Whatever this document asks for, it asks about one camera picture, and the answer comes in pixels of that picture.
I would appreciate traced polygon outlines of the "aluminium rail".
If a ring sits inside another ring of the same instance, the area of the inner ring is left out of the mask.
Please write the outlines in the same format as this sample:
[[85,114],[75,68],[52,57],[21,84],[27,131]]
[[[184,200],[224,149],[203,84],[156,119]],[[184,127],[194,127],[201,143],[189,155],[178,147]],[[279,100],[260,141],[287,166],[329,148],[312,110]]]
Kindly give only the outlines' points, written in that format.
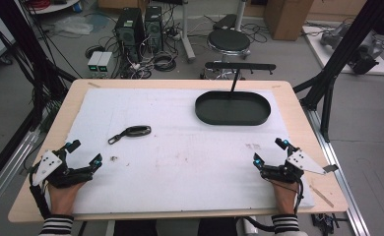
[[40,131],[27,132],[16,145],[13,145],[12,152],[7,155],[6,164],[0,170],[0,198],[35,147],[39,135]]
[[327,143],[325,138],[320,132],[320,117],[316,111],[309,111],[304,109],[304,113],[309,121],[311,128],[316,136],[316,139],[319,143],[320,148],[322,148],[325,158],[327,159],[329,164],[337,164],[339,166],[339,170],[335,171],[335,176],[337,178],[337,182],[343,192],[344,197],[348,203],[348,209],[346,211],[347,218],[351,225],[353,234],[355,236],[370,236],[370,232],[367,228],[367,225],[362,217],[362,214],[357,206],[355,198],[352,194],[352,190],[350,185],[346,179],[344,171],[341,169],[340,162],[334,152],[334,149],[330,143]]

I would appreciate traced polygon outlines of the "small black computer tower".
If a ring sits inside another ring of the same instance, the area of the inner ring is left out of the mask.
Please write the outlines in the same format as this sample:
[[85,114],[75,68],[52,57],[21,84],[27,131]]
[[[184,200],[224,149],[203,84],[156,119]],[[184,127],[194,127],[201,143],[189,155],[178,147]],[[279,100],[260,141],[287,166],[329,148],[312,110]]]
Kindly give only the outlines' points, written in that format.
[[148,6],[145,13],[145,31],[149,49],[153,53],[163,50],[161,6]]

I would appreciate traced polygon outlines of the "black frame strut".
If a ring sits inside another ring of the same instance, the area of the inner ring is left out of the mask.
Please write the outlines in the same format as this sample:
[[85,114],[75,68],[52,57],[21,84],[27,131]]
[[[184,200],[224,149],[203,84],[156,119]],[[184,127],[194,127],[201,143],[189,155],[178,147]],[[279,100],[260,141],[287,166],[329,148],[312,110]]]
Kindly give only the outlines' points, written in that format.
[[352,48],[384,16],[384,0],[367,0],[352,22],[348,33],[350,37],[343,42],[326,66],[313,78],[293,88],[295,93],[309,89],[307,95],[300,100],[300,104],[309,111],[315,111],[320,100],[323,100],[320,132],[326,142],[330,142],[329,123],[332,110],[334,84],[344,68]]
[[0,40],[19,63],[26,79],[33,86],[31,117],[33,130],[42,122],[45,107],[59,108],[68,91],[64,81],[73,83],[77,78],[48,59],[30,23],[14,0],[0,0],[0,19],[18,46],[13,46],[1,30]]

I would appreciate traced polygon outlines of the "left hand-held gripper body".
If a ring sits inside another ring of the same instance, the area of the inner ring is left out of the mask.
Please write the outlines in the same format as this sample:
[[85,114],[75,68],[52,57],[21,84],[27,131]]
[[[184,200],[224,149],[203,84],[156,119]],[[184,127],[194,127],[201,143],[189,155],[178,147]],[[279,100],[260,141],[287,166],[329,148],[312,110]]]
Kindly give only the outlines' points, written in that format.
[[66,162],[67,153],[66,149],[46,151],[35,168],[32,185],[38,186],[47,181],[57,189],[64,189],[91,181],[95,173],[93,169],[90,166],[79,169],[70,168]]

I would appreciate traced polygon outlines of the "white foam mat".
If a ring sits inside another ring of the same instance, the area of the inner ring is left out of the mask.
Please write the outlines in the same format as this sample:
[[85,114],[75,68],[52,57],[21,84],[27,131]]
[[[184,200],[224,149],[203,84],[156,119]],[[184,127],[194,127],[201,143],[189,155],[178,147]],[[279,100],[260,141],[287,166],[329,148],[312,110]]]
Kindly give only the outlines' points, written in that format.
[[[254,153],[269,165],[287,155],[275,144],[288,131],[274,95],[262,91],[272,113],[258,126],[215,126],[195,114],[198,89],[91,88],[68,134],[81,142],[67,157],[83,167],[98,153],[102,166],[80,190],[74,212],[152,213],[272,209],[272,185],[253,165]],[[107,141],[131,126],[142,137]]]

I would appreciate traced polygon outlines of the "white board with robot parts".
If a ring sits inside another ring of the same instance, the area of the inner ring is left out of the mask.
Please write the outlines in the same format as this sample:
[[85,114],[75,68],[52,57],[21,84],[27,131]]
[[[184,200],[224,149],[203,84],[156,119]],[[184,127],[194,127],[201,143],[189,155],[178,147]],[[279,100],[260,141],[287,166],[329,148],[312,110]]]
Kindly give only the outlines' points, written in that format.
[[[343,21],[338,25],[320,25],[306,23],[302,34],[307,39],[320,66],[324,68],[338,47],[350,38],[348,33],[351,22]],[[384,76],[383,41],[375,38],[370,30],[352,48],[349,58],[342,69],[343,73],[354,75]]]

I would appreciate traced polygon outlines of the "thin wooden stick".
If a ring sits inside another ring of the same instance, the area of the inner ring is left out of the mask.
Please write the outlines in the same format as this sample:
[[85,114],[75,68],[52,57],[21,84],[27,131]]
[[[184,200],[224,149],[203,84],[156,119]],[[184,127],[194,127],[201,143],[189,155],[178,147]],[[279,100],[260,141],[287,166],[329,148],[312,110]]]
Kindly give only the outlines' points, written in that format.
[[328,206],[331,208],[334,208],[334,204],[324,195],[322,194],[318,189],[316,189],[314,186],[309,185],[309,188],[319,197],[321,198]]

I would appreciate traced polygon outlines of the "small electronic board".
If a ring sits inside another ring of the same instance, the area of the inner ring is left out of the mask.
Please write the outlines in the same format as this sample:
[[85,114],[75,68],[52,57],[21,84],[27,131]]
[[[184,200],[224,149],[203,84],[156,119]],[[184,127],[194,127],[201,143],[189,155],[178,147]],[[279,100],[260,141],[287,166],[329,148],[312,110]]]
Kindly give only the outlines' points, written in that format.
[[312,224],[318,227],[322,236],[329,236],[335,232],[335,228],[339,228],[339,223],[345,221],[344,218],[337,218],[334,213],[328,215],[326,213],[313,213],[311,215]]

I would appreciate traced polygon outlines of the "brown cardboard box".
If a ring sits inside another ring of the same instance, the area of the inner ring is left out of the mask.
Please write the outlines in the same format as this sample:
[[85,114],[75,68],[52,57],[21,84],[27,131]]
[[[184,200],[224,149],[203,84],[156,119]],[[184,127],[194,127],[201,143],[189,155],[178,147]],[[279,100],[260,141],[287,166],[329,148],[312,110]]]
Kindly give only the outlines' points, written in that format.
[[295,41],[314,0],[268,0],[264,22],[273,40]]

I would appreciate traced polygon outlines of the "black oval tray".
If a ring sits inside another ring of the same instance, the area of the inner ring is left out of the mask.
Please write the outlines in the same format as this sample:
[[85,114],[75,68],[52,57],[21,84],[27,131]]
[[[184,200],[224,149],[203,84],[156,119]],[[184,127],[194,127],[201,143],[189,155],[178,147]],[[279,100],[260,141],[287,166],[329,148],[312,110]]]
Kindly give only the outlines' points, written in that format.
[[195,114],[210,125],[258,126],[271,114],[270,102],[248,91],[211,90],[195,101]]

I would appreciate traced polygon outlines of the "white power supply box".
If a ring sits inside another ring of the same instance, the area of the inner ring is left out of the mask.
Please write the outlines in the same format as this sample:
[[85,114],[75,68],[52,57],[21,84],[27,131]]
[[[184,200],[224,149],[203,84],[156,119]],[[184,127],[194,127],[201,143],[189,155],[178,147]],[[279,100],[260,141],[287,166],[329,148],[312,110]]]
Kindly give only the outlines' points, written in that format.
[[111,52],[103,52],[97,62],[98,76],[102,79],[109,78],[114,68],[114,59]]
[[98,62],[100,61],[100,58],[102,56],[102,52],[101,51],[95,51],[89,62],[88,62],[88,68],[91,72],[91,75],[93,78],[96,78],[98,76]]

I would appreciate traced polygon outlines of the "black round stool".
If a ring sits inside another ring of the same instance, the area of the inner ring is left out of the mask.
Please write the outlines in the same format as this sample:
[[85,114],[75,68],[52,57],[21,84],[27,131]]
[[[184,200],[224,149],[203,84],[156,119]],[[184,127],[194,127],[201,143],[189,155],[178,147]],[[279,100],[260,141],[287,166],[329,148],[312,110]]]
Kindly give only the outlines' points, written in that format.
[[250,40],[242,32],[233,29],[215,29],[207,38],[208,46],[222,55],[222,62],[228,56],[246,57],[249,54]]

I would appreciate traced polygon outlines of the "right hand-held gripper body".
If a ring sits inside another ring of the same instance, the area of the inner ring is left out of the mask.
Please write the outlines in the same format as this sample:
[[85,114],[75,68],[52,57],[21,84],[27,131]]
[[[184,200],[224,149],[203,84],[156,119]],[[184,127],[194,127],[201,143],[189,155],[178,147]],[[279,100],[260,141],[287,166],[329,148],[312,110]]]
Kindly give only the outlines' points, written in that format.
[[262,158],[259,158],[259,172],[262,178],[285,183],[299,181],[305,171],[325,175],[338,169],[336,164],[321,167],[301,149],[290,154],[285,159],[285,163],[279,166],[267,165]]

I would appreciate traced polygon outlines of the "clear plastic bag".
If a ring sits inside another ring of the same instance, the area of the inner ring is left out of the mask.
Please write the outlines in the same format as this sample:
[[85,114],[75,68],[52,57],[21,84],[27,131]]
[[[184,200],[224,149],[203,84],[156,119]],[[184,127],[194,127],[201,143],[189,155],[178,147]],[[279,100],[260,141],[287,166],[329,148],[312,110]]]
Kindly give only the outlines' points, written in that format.
[[94,26],[87,22],[85,17],[71,16],[57,21],[55,24],[57,31],[66,31],[73,34],[89,35]]

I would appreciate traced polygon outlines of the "black bar stand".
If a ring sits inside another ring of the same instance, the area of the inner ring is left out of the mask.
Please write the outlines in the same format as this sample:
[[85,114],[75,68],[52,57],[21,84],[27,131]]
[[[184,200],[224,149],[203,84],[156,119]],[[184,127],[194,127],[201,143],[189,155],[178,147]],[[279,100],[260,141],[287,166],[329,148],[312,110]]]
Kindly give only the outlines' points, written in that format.
[[230,63],[230,62],[207,62],[205,64],[206,69],[232,69],[235,71],[234,80],[230,91],[234,92],[236,83],[238,81],[238,73],[241,70],[249,70],[251,73],[257,70],[268,71],[273,74],[273,71],[277,68],[275,64],[260,64],[260,63]]

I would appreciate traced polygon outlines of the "person's right hand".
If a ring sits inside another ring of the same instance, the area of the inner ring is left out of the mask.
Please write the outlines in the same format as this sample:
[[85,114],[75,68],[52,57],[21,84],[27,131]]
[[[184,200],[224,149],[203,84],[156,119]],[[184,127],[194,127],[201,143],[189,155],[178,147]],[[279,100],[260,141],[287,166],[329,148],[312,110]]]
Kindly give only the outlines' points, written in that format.
[[276,207],[279,214],[295,214],[294,201],[298,192],[297,183],[272,181]]

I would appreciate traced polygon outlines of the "person's left hand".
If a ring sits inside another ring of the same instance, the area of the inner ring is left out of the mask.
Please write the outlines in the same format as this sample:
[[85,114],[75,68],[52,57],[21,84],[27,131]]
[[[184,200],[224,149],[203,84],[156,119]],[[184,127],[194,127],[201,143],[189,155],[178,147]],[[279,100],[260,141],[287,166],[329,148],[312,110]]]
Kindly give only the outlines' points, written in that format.
[[71,186],[69,188],[58,189],[52,185],[48,186],[52,214],[72,215],[74,202],[79,190],[84,183]]

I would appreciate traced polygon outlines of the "large black computer tower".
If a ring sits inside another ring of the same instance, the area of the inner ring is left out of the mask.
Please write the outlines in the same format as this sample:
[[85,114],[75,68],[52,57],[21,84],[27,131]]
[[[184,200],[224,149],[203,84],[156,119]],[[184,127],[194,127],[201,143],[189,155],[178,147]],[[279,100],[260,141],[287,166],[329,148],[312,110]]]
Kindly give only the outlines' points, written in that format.
[[142,60],[140,44],[145,39],[141,9],[123,8],[114,29],[130,60],[135,63],[140,62]]

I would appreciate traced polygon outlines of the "person's legs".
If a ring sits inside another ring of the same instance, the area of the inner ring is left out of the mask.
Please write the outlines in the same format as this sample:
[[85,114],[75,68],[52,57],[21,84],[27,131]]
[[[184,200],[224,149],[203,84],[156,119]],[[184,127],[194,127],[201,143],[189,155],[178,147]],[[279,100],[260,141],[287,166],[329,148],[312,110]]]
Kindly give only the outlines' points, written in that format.
[[117,220],[113,236],[238,236],[234,217]]

